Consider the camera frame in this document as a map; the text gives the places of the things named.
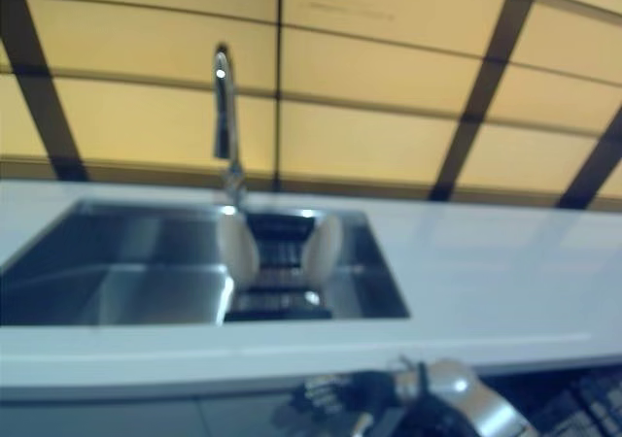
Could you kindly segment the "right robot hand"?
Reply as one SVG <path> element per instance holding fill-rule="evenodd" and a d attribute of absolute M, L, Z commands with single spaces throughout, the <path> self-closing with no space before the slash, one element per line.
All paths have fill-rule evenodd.
<path fill-rule="evenodd" d="M 308 378 L 293 390 L 289 404 L 314 418 L 356 413 L 348 436 L 364 436 L 389 409 L 401 406 L 394 376 L 373 370 Z"/>

